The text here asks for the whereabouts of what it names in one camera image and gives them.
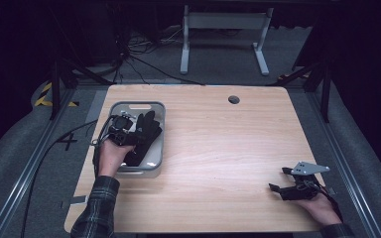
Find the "grey plastic bin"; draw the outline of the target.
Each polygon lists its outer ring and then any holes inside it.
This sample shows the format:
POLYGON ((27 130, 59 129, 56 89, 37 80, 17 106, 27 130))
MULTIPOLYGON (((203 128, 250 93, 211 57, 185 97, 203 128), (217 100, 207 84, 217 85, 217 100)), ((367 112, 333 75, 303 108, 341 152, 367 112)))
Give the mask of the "grey plastic bin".
POLYGON ((155 119, 160 123, 162 133, 153 142, 147 155, 138 167, 128 167, 124 162, 121 164, 117 171, 119 178, 155 178, 159 175, 163 161, 166 110, 164 104, 157 101, 120 101, 113 104, 109 111, 109 117, 99 136, 100 139, 109 139, 108 128, 116 115, 125 115, 132 120, 133 125, 129 132, 134 134, 138 116, 141 113, 146 114, 151 110, 155 112, 155 119))

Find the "person's right hand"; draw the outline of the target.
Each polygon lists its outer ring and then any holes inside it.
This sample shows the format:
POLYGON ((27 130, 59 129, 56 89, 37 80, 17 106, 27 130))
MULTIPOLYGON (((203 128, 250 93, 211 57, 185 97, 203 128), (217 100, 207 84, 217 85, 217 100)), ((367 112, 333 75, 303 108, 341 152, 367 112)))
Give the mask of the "person's right hand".
POLYGON ((321 193, 312 199, 296 200, 295 204, 305 209, 321 226, 342 223, 331 202, 321 193))

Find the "aluminium floor rail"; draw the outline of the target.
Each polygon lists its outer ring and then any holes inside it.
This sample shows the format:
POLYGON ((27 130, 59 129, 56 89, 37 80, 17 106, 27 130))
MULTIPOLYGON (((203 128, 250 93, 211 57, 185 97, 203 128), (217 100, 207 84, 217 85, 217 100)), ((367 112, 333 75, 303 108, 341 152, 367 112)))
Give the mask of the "aluminium floor rail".
POLYGON ((62 108, 55 119, 49 119, 45 125, 44 132, 42 133, 40 139, 38 140, 36 147, 29 160, 24 166, 20 176, 15 181, 11 192, 6 199, 4 205, 0 210, 0 238, 2 237, 5 229, 7 228, 10 220, 12 219, 15 211, 17 210, 19 204, 21 203, 24 194, 30 186, 33 180, 35 172, 40 166, 42 157, 44 156, 46 146, 51 139, 56 127, 61 120, 64 111, 66 110, 69 102, 71 101, 75 93, 74 89, 66 89, 61 95, 62 108))
POLYGON ((352 172, 345 155, 343 154, 336 138, 328 123, 321 116, 319 102, 313 93, 306 93, 311 108, 315 111, 315 116, 325 133, 326 139, 330 144, 334 162, 347 188, 348 194, 365 228, 368 238, 381 238, 381 229, 378 225, 373 212, 364 196, 364 193, 352 172))

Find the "black metal stand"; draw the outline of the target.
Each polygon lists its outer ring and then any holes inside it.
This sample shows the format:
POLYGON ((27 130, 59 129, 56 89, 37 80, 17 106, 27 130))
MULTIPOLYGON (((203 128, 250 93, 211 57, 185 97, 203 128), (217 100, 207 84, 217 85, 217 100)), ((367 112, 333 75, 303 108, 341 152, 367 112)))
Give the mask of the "black metal stand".
POLYGON ((285 75, 279 76, 279 79, 271 83, 271 86, 285 86, 286 84, 301 78, 305 74, 308 75, 307 81, 303 85, 305 92, 315 92, 321 84, 321 101, 320 101, 320 115, 325 123, 329 122, 328 119, 328 105, 330 96, 331 78, 329 75, 329 56, 327 53, 319 54, 311 63, 303 68, 285 75))
POLYGON ((113 82, 104 79, 102 76, 97 75, 96 73, 87 69, 85 66, 82 66, 74 62, 73 60, 63 59, 63 58, 57 59, 52 67, 52 76, 51 76, 51 83, 52 83, 51 119, 55 119, 62 108, 60 84, 63 83, 63 85, 67 89, 75 89, 76 86, 78 85, 77 77, 72 72, 74 69, 101 85, 113 85, 113 82))

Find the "yellow black hazard tape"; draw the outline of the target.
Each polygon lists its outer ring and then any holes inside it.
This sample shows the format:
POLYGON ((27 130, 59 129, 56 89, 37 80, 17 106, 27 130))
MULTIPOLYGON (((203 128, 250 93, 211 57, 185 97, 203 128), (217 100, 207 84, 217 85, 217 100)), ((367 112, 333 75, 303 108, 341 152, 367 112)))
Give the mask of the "yellow black hazard tape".
MULTIPOLYGON (((53 84, 51 82, 47 82, 47 84, 44 86, 42 92, 40 93, 38 99, 35 102, 35 106, 53 106, 53 102, 51 100, 47 100, 46 97, 48 93, 50 92, 53 84)), ((71 101, 68 104, 69 107, 77 107, 79 106, 78 101, 71 101)))

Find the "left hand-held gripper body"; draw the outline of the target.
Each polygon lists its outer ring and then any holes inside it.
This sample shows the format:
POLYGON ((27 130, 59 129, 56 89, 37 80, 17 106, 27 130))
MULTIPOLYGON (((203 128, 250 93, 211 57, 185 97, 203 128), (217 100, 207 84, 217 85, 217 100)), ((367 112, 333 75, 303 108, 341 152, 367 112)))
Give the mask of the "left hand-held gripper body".
POLYGON ((108 138, 118 146, 133 146, 138 143, 137 137, 129 130, 132 120, 125 115, 116 115, 108 128, 108 138))

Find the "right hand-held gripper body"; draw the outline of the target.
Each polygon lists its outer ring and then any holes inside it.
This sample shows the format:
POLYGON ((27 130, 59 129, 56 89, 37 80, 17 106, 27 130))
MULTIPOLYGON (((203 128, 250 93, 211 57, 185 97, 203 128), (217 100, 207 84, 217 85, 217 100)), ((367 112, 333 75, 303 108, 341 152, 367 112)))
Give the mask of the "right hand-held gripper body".
POLYGON ((316 174, 329 172, 327 166, 320 166, 307 162, 298 162, 292 170, 295 175, 295 185, 285 187, 286 194, 281 195, 283 200, 312 199, 321 190, 321 185, 316 178, 316 174))

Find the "white metal desk frame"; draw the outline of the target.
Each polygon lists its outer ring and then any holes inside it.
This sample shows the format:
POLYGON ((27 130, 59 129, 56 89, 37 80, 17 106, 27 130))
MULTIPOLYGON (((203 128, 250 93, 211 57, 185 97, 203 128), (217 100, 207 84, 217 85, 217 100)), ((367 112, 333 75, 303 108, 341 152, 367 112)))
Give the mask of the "white metal desk frame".
POLYGON ((190 62, 190 29, 231 29, 231 30, 260 30, 259 40, 252 44, 252 48, 263 75, 270 73, 263 55, 263 46, 266 40, 274 9, 268 8, 262 13, 206 13, 191 12, 186 5, 183 16, 183 48, 180 73, 187 74, 190 62))

